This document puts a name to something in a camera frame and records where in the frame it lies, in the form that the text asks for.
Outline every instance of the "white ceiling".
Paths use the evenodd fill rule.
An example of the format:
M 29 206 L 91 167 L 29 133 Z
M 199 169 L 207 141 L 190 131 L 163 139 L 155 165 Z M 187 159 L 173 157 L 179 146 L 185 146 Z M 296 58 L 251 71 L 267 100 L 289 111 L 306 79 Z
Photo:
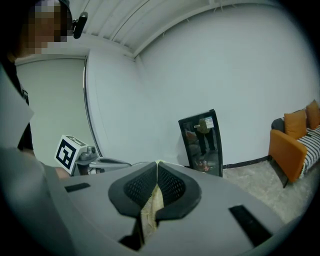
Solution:
M 42 53 L 85 56 L 85 49 L 102 48 L 134 59 L 179 22 L 211 9 L 238 4 L 278 5 L 276 0 L 70 0 L 74 20 L 83 11 L 88 13 L 81 38 L 53 44 Z

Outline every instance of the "black slot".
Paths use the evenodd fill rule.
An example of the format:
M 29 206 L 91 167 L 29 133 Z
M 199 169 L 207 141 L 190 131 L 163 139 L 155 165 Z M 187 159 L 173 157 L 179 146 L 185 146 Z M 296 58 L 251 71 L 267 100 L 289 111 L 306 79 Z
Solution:
M 229 211 L 255 247 L 272 236 L 243 205 L 231 207 Z
M 65 190 L 69 193 L 69 192 L 73 192 L 73 191 L 77 191 L 77 190 L 82 190 L 85 188 L 90 187 L 90 185 L 88 183 L 80 183 L 80 184 L 76 184 L 76 185 L 71 185 L 71 186 L 65 186 Z

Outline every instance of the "black and white striped blanket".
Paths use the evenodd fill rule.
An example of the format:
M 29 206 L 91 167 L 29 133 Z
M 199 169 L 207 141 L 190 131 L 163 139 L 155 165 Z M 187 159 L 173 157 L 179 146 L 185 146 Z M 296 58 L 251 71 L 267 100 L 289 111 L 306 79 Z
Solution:
M 298 142 L 306 146 L 307 152 L 300 179 L 308 172 L 308 170 L 320 159 L 320 125 L 312 130 L 307 128 L 307 134 L 298 139 Z

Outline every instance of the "white cube with marker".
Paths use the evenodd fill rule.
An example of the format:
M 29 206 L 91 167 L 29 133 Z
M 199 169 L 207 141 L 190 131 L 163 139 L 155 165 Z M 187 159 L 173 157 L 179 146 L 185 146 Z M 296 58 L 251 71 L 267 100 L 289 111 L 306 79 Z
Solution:
M 54 154 L 54 159 L 72 175 L 76 161 L 83 152 L 87 151 L 87 147 L 88 144 L 71 135 L 62 135 Z

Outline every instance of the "orange cushion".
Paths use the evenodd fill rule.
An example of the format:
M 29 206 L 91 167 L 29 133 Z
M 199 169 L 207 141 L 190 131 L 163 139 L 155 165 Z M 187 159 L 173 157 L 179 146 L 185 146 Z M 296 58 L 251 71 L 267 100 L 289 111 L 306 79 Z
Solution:
M 312 130 L 316 129 L 320 123 L 319 120 L 319 106 L 314 100 L 308 106 L 306 106 L 306 116 L 309 121 L 309 126 Z
M 287 135 L 299 139 L 307 134 L 306 112 L 300 110 L 284 114 L 284 130 Z

